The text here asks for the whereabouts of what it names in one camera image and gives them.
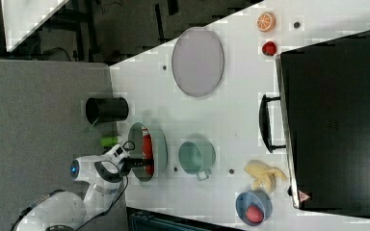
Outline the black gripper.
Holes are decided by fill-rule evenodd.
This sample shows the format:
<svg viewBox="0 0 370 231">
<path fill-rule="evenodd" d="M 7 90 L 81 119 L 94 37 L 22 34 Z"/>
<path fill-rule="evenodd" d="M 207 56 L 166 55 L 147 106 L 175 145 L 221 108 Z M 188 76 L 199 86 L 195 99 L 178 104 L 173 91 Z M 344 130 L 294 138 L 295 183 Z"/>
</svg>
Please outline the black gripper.
<svg viewBox="0 0 370 231">
<path fill-rule="evenodd" d="M 131 158 L 124 158 L 120 162 L 119 174 L 126 176 L 129 174 L 132 167 L 148 167 L 151 165 L 149 159 L 136 159 L 135 161 Z"/>
</svg>

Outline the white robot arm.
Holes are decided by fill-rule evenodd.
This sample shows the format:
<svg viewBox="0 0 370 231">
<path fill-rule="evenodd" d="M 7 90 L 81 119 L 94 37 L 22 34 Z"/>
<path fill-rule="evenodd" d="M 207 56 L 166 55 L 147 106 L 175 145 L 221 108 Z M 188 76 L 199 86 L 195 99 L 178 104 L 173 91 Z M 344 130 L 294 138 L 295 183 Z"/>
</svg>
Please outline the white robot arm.
<svg viewBox="0 0 370 231">
<path fill-rule="evenodd" d="M 21 212 L 11 231 L 78 231 L 111 211 L 128 186 L 131 169 L 152 164 L 126 154 L 79 157 L 69 172 L 83 188 L 55 190 L 35 200 Z"/>
</svg>

